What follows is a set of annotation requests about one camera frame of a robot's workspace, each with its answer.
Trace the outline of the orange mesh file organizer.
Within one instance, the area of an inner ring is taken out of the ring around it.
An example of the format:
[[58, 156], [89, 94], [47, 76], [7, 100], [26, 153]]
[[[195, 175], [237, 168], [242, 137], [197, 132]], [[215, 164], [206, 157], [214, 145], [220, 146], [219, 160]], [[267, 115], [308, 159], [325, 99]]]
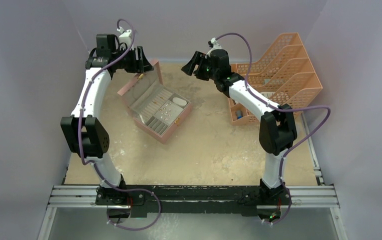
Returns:
[[256, 62], [233, 63], [256, 91], [280, 105], [307, 107], [323, 89], [303, 42], [296, 32], [280, 34]]

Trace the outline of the pink jewelry box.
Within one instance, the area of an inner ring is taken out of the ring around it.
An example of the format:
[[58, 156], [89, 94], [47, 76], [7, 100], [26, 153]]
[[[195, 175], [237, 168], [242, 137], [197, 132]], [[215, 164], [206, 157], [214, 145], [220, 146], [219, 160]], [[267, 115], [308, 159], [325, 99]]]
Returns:
[[[154, 70], [135, 74], [118, 91], [118, 95], [135, 125], [164, 144], [190, 114], [192, 103], [163, 84], [157, 59], [151, 60], [150, 63]], [[180, 107], [174, 104], [174, 97], [186, 100], [187, 105]], [[162, 113], [163, 107], [167, 105], [173, 106], [174, 113], [171, 116]]]

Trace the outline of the small blue capped bottle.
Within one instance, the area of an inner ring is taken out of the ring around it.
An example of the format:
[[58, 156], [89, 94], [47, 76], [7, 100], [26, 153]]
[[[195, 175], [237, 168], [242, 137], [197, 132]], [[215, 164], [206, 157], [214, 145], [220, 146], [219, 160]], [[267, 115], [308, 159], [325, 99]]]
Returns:
[[236, 110], [235, 115], [237, 119], [240, 119], [243, 117], [243, 112], [241, 110]]

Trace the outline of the cream oval watch pillow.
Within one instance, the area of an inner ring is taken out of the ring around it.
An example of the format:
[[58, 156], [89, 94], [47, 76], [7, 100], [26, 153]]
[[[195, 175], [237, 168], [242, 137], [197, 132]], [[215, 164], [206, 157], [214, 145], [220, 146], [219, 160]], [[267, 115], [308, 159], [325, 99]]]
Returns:
[[187, 101], [179, 97], [172, 98], [172, 102], [180, 107], [185, 107], [187, 105]]

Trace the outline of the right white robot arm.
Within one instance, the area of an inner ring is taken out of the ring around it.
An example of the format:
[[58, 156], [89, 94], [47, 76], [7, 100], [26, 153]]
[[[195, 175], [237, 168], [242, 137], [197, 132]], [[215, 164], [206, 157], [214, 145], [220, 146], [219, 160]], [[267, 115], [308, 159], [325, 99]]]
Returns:
[[240, 74], [232, 71], [226, 50], [215, 49], [208, 54], [196, 51], [181, 68], [199, 80], [213, 80], [216, 88], [228, 98], [248, 109], [259, 121], [259, 143], [266, 153], [262, 187], [259, 196], [265, 203], [279, 197], [277, 187], [283, 184], [286, 155], [297, 138], [291, 107], [268, 100], [249, 85]]

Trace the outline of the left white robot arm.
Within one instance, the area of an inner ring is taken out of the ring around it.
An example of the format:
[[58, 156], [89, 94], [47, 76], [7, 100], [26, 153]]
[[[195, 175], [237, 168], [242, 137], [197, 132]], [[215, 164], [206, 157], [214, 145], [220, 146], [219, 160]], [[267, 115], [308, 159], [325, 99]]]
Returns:
[[75, 108], [60, 125], [72, 153], [82, 165], [91, 165], [100, 179], [100, 190], [117, 205], [123, 204], [128, 190], [121, 173], [114, 167], [108, 149], [110, 137], [99, 117], [102, 101], [110, 81], [117, 70], [133, 74], [153, 71], [143, 48], [135, 47], [135, 31], [126, 30], [120, 35], [98, 34], [96, 47], [85, 62], [85, 82]]

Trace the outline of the rhinestone earring in box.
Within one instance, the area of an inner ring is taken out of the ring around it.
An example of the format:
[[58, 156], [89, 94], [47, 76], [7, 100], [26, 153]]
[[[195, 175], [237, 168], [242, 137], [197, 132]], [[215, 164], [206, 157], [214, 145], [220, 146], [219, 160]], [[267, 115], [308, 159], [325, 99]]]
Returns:
[[165, 116], [171, 116], [174, 113], [174, 109], [172, 105], [166, 105], [162, 109], [162, 113]]

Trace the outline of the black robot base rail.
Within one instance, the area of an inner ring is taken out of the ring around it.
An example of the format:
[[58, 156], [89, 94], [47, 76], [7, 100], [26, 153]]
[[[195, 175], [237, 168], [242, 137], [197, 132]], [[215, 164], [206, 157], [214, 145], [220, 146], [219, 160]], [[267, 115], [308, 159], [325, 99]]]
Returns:
[[96, 205], [112, 218], [145, 218], [148, 214], [240, 214], [274, 222], [289, 211], [290, 190], [283, 185], [130, 185], [98, 186]]

